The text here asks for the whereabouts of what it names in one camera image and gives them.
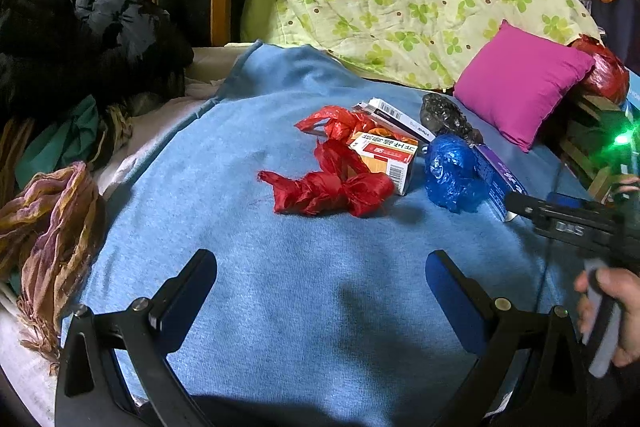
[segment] bed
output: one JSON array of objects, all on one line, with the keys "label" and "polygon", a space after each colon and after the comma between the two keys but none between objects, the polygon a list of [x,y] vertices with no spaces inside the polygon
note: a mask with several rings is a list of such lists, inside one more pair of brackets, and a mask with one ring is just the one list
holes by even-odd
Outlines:
[{"label": "bed", "polygon": [[[284,49],[258,42],[221,52],[224,59],[203,52],[216,72],[199,61],[188,75],[227,77],[222,88],[205,102],[174,102],[169,120],[149,123],[146,137],[103,171],[110,231],[79,300],[95,312],[121,309],[209,248],[219,279],[170,358],[201,407],[222,399],[280,425],[428,424],[473,359],[428,291],[426,255],[444,248],[489,295],[544,311],[555,303],[575,308],[580,261],[555,245],[545,270],[545,243],[523,220],[503,224],[485,204],[460,215],[435,207],[422,188],[421,158],[409,194],[364,220],[275,216],[271,189],[255,173],[296,177],[316,168],[316,138],[292,124],[327,103],[349,107],[377,96],[417,116],[421,89],[452,86],[505,12],[562,43],[597,28],[578,0],[308,1],[248,0],[242,40]],[[466,113],[530,192],[546,196],[558,158],[542,144],[524,155]],[[559,190],[585,197],[561,172]],[[15,319],[0,314],[1,325],[3,339],[15,335]],[[47,364],[18,362],[26,351],[17,344],[19,356],[8,343],[2,349],[3,359],[16,361],[8,376],[22,386],[18,393],[43,427],[52,425]],[[121,362],[130,391],[143,399],[130,363]],[[30,381],[17,377],[27,363]]]}]

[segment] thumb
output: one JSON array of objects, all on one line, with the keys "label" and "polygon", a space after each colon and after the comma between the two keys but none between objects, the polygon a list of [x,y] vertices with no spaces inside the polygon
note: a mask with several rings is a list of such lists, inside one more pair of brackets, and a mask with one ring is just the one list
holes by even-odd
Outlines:
[{"label": "thumb", "polygon": [[640,312],[640,279],[623,268],[600,268],[596,279],[604,293],[618,299],[627,312]]}]

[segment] pillow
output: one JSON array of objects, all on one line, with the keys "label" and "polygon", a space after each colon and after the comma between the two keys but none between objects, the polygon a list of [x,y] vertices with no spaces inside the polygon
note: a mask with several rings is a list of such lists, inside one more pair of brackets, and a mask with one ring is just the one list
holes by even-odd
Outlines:
[{"label": "pillow", "polygon": [[460,75],[453,95],[529,152],[540,124],[593,65],[584,52],[502,21]]}]

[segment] metal bolt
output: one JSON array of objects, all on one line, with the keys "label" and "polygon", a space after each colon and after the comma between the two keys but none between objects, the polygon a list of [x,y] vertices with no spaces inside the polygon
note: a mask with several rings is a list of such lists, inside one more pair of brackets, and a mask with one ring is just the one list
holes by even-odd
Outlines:
[{"label": "metal bolt", "polygon": [[86,305],[84,305],[84,304],[80,304],[76,308],[76,311],[74,311],[74,315],[76,317],[82,317],[83,315],[86,315],[87,311],[89,311],[89,308],[87,308]]},{"label": "metal bolt", "polygon": [[149,299],[147,299],[146,297],[138,297],[131,303],[131,308],[135,312],[141,312],[142,310],[146,309],[147,306],[149,306]]},{"label": "metal bolt", "polygon": [[554,313],[561,319],[564,319],[569,314],[569,312],[562,306],[554,306]]},{"label": "metal bolt", "polygon": [[511,301],[509,299],[505,299],[504,297],[498,297],[494,301],[494,305],[501,312],[507,312],[511,309]]}]

